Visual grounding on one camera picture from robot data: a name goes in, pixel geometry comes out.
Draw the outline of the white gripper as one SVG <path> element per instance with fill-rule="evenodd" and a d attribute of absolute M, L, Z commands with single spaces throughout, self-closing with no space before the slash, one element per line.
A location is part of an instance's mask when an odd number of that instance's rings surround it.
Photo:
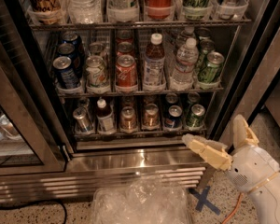
<path fill-rule="evenodd" d="M 226 171 L 227 178 L 241 192 L 250 193 L 280 176 L 279 163 L 263 148 L 242 115 L 232 122 L 232 156 L 227 146 L 199 135 L 185 134 L 183 143 L 213 168 Z"/>

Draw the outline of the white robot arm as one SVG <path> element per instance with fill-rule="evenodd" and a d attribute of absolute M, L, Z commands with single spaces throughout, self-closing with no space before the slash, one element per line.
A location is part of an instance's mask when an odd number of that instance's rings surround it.
<path fill-rule="evenodd" d="M 233 124 L 234 151 L 228 154 L 222 143 L 185 134 L 182 142 L 204 161 L 223 171 L 232 184 L 254 203 L 260 224 L 280 224 L 280 165 L 263 148 L 238 115 Z"/>

